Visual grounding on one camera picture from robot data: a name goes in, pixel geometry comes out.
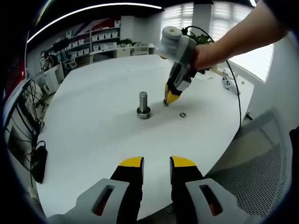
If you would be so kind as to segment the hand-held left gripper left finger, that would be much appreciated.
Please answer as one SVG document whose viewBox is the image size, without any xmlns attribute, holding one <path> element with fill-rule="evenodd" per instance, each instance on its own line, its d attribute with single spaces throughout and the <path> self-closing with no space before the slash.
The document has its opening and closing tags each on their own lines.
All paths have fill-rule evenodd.
<svg viewBox="0 0 299 224">
<path fill-rule="evenodd" d="M 122 161 L 107 179 L 83 192 L 63 224 L 135 224 L 142 200 L 143 157 Z"/>
</svg>

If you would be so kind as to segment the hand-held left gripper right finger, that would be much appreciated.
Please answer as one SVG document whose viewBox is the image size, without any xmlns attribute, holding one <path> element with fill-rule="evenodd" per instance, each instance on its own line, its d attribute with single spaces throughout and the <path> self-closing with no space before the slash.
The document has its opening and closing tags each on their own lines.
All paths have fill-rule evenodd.
<svg viewBox="0 0 299 224">
<path fill-rule="evenodd" d="M 179 224 L 253 224 L 254 216 L 242 210 L 236 197 L 210 178 L 196 164 L 170 157 L 171 199 Z"/>
</svg>

